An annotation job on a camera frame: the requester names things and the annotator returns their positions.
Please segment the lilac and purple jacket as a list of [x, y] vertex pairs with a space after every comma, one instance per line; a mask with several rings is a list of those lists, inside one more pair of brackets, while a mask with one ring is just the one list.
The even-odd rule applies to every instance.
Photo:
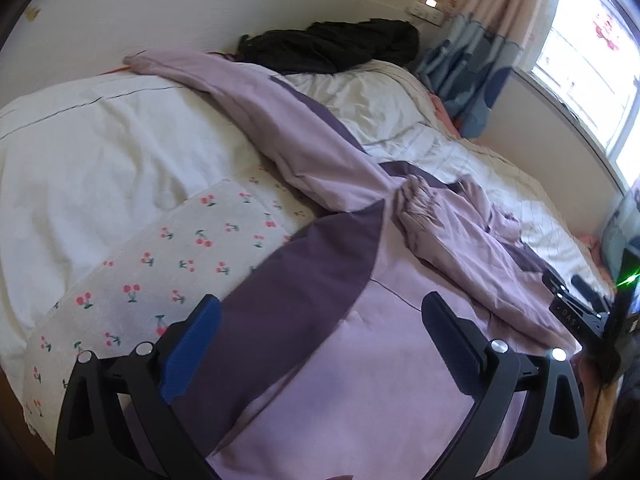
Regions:
[[171, 402], [222, 478], [429, 479], [473, 405], [422, 323], [430, 292], [517, 352], [575, 351], [549, 309], [546, 263], [471, 179], [377, 162], [257, 68], [168, 50], [127, 64], [209, 94], [324, 211], [224, 298], [219, 332]]

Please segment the white cherry print bed quilt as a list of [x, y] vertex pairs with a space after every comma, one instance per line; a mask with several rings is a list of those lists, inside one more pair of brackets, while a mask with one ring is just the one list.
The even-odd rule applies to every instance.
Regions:
[[[406, 70], [370, 62], [288, 84], [378, 162], [471, 177], [563, 278], [608, 283], [541, 185], [456, 138]], [[126, 353], [227, 296], [314, 221], [213, 103], [132, 73], [66, 82], [1, 112], [1, 366], [29, 428], [55, 439], [76, 356]]]

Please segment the window with bright light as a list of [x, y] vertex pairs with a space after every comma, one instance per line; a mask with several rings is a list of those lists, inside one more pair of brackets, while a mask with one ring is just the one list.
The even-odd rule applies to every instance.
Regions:
[[639, 177], [639, 44], [613, 0], [558, 0], [529, 73], [626, 185]]

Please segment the pink and blue curtain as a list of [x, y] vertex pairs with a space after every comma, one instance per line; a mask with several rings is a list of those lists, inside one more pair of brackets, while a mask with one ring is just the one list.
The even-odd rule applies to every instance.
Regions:
[[478, 138], [506, 82], [536, 61], [559, 0], [458, 0], [413, 73], [460, 136]]

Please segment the black garment pile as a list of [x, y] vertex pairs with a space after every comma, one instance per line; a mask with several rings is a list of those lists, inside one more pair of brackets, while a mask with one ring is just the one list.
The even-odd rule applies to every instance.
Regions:
[[282, 75], [336, 74], [370, 61], [404, 66], [419, 53], [420, 32], [406, 21], [314, 22], [304, 30], [273, 29], [243, 36], [235, 61]]

